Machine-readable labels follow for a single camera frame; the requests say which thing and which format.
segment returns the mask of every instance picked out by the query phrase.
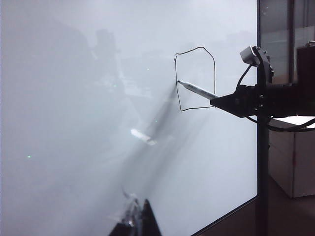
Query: floor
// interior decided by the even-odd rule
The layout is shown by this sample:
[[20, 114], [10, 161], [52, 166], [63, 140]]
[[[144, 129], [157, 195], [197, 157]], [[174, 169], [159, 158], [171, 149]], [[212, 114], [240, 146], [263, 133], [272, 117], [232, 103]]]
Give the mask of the floor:
[[[315, 195], [290, 199], [273, 179], [268, 184], [268, 236], [315, 236]], [[255, 235], [254, 203], [202, 234], [238, 235]]]

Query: whiteboard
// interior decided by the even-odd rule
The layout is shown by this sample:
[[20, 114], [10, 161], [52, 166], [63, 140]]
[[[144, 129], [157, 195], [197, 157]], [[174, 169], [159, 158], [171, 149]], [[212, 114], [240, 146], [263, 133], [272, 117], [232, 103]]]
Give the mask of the whiteboard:
[[[188, 236], [256, 195], [256, 126], [179, 111], [174, 55], [204, 46], [216, 94], [256, 45], [256, 1], [4, 0], [1, 233], [105, 236], [148, 199], [164, 236]], [[202, 51], [180, 79], [214, 90]], [[256, 71], [244, 79], [255, 84]], [[179, 87], [183, 107], [209, 104]]]

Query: white marker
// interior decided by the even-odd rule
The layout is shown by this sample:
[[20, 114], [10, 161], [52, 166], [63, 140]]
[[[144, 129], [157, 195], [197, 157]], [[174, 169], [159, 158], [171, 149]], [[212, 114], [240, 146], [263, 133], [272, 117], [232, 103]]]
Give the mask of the white marker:
[[180, 83], [181, 85], [183, 85], [185, 88], [187, 88], [188, 90], [195, 92], [197, 94], [199, 94], [200, 96], [203, 96], [209, 100], [214, 99], [214, 98], [218, 98], [218, 96], [216, 96], [215, 94], [208, 92], [206, 90], [203, 90], [202, 88], [193, 85], [191, 83], [188, 82], [182, 82], [180, 80], [177, 81], [178, 83]]

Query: robotic arm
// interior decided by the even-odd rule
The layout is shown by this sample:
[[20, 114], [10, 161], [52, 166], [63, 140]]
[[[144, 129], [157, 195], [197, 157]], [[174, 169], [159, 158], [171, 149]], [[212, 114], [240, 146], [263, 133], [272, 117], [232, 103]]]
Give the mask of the robotic arm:
[[210, 103], [238, 117], [264, 115], [272, 118], [315, 116], [315, 47], [297, 49], [297, 83], [272, 84], [273, 68], [267, 52], [248, 47], [241, 52], [245, 63], [258, 67], [263, 86], [238, 85], [233, 94], [215, 98]]

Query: glass surface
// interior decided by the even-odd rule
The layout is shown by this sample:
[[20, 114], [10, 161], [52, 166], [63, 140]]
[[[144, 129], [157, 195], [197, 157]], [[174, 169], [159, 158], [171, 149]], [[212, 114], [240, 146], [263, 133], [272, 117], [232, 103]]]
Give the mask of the glass surface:
[[[315, 41], [315, 1], [296, 0], [294, 2], [294, 49]], [[294, 58], [294, 80], [297, 81], [296, 53]]]
[[289, 31], [287, 0], [261, 0], [261, 46], [270, 55], [273, 84], [288, 83]]
[[[257, 42], [256, 1], [4, 0], [1, 10], [3, 235], [108, 235], [124, 190], [150, 201], [164, 236], [188, 236], [256, 195], [256, 125], [214, 108], [181, 113], [173, 61], [205, 46], [216, 94], [234, 92], [247, 68], [239, 52]], [[212, 91], [211, 63], [180, 70]], [[255, 82], [252, 68], [244, 84]], [[205, 102], [187, 96], [196, 104], [185, 106]]]

